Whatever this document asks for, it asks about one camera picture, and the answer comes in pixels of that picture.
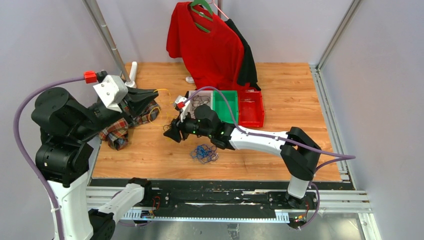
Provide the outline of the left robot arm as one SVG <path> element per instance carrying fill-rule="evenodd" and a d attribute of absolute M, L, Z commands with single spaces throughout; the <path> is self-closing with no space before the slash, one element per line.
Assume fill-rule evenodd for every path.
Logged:
<path fill-rule="evenodd" d="M 61 216 L 66 240 L 109 240 L 134 205 L 152 203 L 152 184 L 145 178 L 130 179 L 99 208 L 88 208 L 86 190 L 94 150 L 89 141 L 114 122 L 140 114 L 157 96 L 152 89 L 129 88 L 120 99 L 121 111 L 110 110 L 101 101 L 85 107 L 62 87 L 37 97 L 31 114 L 41 131 L 35 164 L 54 192 L 58 205 L 53 210 Z"/>

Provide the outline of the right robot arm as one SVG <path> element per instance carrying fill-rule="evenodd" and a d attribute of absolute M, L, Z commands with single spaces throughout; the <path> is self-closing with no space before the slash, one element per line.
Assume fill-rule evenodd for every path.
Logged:
<path fill-rule="evenodd" d="M 254 150 L 281 157 L 291 175 L 286 203 L 297 209 L 306 202 L 305 194 L 322 149 L 301 128 L 281 132 L 248 129 L 220 120 L 214 110 L 203 104 L 194 115 L 180 113 L 163 135 L 179 143 L 190 134 L 209 138 L 219 149 Z"/>

